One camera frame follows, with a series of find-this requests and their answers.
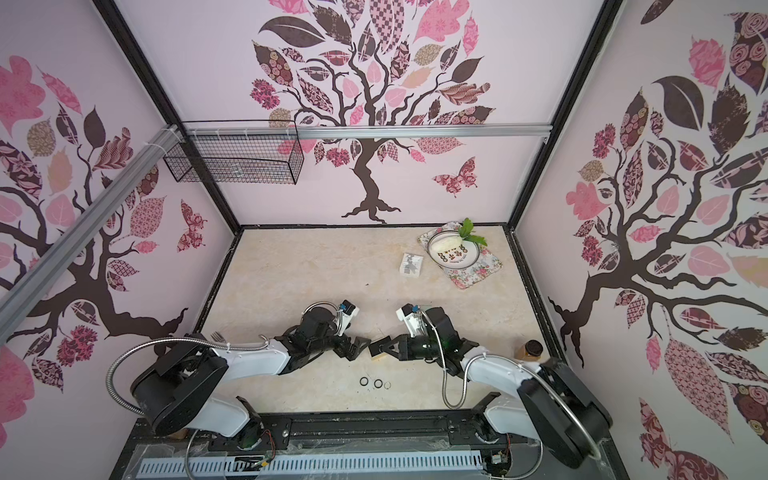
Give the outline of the clear plastic ring bag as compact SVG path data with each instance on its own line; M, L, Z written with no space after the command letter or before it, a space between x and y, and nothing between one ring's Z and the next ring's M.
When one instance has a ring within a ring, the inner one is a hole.
M404 277L417 278L420 276L424 257L412 253L404 253L399 272Z

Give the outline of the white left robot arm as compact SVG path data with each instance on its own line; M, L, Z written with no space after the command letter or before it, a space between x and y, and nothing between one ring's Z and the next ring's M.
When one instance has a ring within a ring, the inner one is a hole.
M208 430L228 438L259 423L250 405L218 398L221 383L256 376L288 375L327 351L355 360L370 341L346 334L359 308L343 301L335 310L319 302L299 324L263 344L235 346L186 337L131 385L138 408L158 435L185 428Z

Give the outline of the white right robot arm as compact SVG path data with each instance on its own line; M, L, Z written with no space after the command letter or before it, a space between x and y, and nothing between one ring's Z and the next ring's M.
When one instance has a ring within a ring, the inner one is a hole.
M602 458L600 443L613 420L568 365L556 358L540 363L493 354L460 336L441 307L406 304L397 316L407 332L375 341L371 355L437 365L442 400L450 410L464 406L471 383L490 387L473 408L479 438L491 433L536 440L572 469Z

